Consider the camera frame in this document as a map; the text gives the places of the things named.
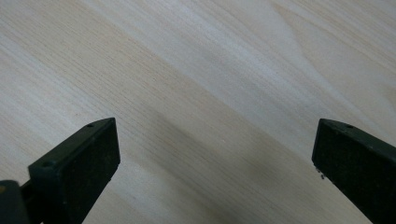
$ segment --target wood grain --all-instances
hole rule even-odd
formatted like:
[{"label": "wood grain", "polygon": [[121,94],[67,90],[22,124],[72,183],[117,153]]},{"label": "wood grain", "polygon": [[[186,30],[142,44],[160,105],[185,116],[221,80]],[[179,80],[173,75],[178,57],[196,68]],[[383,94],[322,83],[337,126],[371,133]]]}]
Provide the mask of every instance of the wood grain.
[{"label": "wood grain", "polygon": [[115,117],[85,223],[370,223],[310,156],[318,119],[396,145],[394,1],[0,1],[0,178]]}]

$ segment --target light wood tabletop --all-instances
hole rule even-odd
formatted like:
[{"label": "light wood tabletop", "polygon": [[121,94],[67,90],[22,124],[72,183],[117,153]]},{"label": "light wood tabletop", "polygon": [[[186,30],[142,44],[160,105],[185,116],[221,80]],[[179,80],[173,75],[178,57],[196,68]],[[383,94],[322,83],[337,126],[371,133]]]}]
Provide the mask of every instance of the light wood tabletop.
[{"label": "light wood tabletop", "polygon": [[311,154],[320,118],[396,145],[396,2],[0,0],[0,179],[110,117],[84,223],[370,223]]}]

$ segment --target black object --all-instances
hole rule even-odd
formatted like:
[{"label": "black object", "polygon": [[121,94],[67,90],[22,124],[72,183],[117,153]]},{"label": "black object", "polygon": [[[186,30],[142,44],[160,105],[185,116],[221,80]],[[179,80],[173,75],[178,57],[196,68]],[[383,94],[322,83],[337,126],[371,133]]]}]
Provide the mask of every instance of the black object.
[{"label": "black object", "polygon": [[90,123],[31,164],[21,188],[0,181],[0,223],[81,223],[119,164],[116,120]]},{"label": "black object", "polygon": [[396,223],[396,148],[351,125],[321,119],[315,166],[373,223]]}]

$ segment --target wooden surface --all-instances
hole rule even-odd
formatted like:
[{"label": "wooden surface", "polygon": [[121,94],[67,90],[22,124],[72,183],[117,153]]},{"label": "wooden surface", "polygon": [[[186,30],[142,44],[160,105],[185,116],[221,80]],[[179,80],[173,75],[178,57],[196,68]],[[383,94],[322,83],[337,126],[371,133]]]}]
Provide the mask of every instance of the wooden surface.
[{"label": "wooden surface", "polygon": [[370,223],[311,160],[319,118],[396,145],[393,0],[0,1],[0,179],[117,119],[85,223]]}]

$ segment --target wooden table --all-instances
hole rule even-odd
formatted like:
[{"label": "wooden table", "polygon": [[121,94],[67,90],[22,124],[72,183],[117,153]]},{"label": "wooden table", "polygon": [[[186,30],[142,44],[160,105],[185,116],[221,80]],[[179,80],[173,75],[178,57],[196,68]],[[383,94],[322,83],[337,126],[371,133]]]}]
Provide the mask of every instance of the wooden table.
[{"label": "wooden table", "polygon": [[320,118],[396,145],[393,0],[0,2],[0,179],[115,117],[84,223],[370,223],[310,160]]}]

